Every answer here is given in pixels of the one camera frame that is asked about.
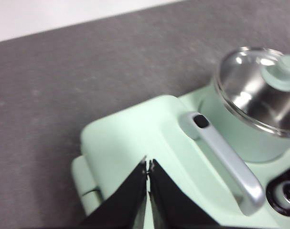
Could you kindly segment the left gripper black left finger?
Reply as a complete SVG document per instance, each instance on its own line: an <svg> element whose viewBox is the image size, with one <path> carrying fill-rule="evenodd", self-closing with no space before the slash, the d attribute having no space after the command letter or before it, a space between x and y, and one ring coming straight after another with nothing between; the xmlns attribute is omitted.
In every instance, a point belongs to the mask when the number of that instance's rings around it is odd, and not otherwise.
<svg viewBox="0 0 290 229"><path fill-rule="evenodd" d="M83 229L143 228L147 201L146 157L79 157L79 198L86 217Z"/></svg>

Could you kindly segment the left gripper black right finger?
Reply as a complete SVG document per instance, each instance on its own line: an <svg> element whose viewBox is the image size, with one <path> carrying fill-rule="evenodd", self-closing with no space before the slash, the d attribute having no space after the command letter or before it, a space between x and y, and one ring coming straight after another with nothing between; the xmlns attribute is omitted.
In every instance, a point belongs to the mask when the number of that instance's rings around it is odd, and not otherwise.
<svg viewBox="0 0 290 229"><path fill-rule="evenodd" d="M150 201L156 229L220 229L201 207L175 184L157 160L150 161Z"/></svg>

